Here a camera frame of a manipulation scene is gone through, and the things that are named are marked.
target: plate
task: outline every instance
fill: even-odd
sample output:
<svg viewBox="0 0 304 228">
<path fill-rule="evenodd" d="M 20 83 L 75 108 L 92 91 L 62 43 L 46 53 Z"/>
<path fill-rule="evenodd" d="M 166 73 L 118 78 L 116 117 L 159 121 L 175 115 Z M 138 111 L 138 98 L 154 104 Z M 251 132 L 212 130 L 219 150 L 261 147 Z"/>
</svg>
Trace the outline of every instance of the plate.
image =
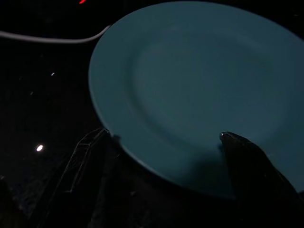
<svg viewBox="0 0 304 228">
<path fill-rule="evenodd" d="M 242 135 L 304 190 L 304 45 L 253 13 L 206 2 L 137 10 L 90 63 L 97 114 L 125 151 L 182 187 L 233 199 L 219 133 Z"/>
</svg>

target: white cable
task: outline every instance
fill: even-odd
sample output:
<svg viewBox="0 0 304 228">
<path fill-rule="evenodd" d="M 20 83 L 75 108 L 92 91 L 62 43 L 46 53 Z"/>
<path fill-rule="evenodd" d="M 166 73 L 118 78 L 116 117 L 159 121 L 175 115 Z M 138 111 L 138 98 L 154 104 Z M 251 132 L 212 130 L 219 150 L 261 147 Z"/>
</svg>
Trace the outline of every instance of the white cable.
<svg viewBox="0 0 304 228">
<path fill-rule="evenodd" d="M 43 37 L 32 37 L 20 34 L 14 34 L 9 32 L 0 31 L 0 38 L 14 39 L 20 41 L 34 42 L 34 43 L 48 43 L 48 44 L 82 44 L 89 41 L 92 41 L 101 35 L 103 35 L 111 25 L 108 25 L 100 33 L 96 34 L 93 37 L 85 39 L 58 39 L 58 38 L 43 38 Z"/>
</svg>

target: black countertop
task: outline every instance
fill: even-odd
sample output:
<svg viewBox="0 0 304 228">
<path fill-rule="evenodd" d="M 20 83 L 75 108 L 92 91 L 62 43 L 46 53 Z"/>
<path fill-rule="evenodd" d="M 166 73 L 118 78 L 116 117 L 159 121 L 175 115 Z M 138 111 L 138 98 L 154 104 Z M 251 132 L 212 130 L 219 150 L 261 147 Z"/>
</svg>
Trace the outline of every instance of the black countertop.
<svg viewBox="0 0 304 228">
<path fill-rule="evenodd" d="M 296 1 L 280 5 L 250 0 L 221 2 L 265 16 L 304 37 L 303 9 Z M 13 9 L 5 6 L 6 10 L 1 4 L 2 11 Z M 93 4 L 84 12 L 77 6 L 68 17 L 62 13 L 54 18 L 36 15 L 34 19 L 27 16 L 34 13 L 27 12 L 25 7 L 19 9 L 24 10 L 19 16 L 20 26 L 16 22 L 18 17 L 12 20 L 14 14 L 7 13 L 2 16 L 0 30 L 54 38 L 86 38 L 149 4 L 152 2 L 116 1 L 103 5 L 102 11 L 96 7 L 100 5 Z M 51 45 L 0 39 L 0 174 L 6 177 L 16 202 L 27 216 L 31 215 L 54 170 L 71 154 L 76 143 L 86 133 L 101 127 L 87 82 L 89 61 L 97 41 Z M 43 149 L 37 152 L 39 145 Z"/>
</svg>

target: blue plate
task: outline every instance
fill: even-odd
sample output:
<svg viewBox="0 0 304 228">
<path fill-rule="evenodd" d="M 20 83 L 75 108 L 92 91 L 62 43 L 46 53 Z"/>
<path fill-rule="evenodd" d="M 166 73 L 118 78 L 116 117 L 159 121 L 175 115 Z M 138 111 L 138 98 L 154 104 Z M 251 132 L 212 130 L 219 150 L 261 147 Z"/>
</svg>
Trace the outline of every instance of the blue plate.
<svg viewBox="0 0 304 228">
<path fill-rule="evenodd" d="M 234 198 L 219 133 L 258 144 L 304 190 L 304 43 L 241 9 L 172 2 L 113 24 L 91 59 L 100 120 L 141 165 L 180 186 Z"/>
</svg>

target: dark surface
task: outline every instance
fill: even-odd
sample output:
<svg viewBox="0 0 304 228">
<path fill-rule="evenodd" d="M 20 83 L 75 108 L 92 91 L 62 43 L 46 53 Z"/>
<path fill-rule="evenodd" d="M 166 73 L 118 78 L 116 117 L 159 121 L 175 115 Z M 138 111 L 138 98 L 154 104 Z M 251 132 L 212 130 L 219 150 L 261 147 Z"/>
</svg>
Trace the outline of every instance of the dark surface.
<svg viewBox="0 0 304 228">
<path fill-rule="evenodd" d="M 264 151 L 231 132 L 222 132 L 220 139 L 246 227 L 261 223 L 271 227 L 302 227 L 304 201 Z"/>
<path fill-rule="evenodd" d="M 110 138 L 108 131 L 97 129 L 77 144 L 55 190 L 49 196 L 45 191 L 41 197 L 48 202 L 40 200 L 36 206 L 31 227 L 87 226 L 95 208 Z"/>
<path fill-rule="evenodd" d="M 101 208 L 105 228 L 238 227 L 235 202 L 177 187 L 134 162 L 122 150 L 108 153 Z"/>
<path fill-rule="evenodd" d="M 39 2 L 0 1 L 0 30 L 86 38 L 127 13 L 160 1 L 87 0 L 83 5 L 72 0 Z M 304 37 L 303 8 L 295 0 L 275 4 L 253 0 L 220 2 L 265 16 Z M 42 45 L 0 38 L 0 174 L 6 177 L 15 201 L 27 216 L 50 176 L 70 156 L 76 143 L 101 126 L 87 85 L 96 42 Z M 40 144 L 44 150 L 36 152 Z"/>
</svg>

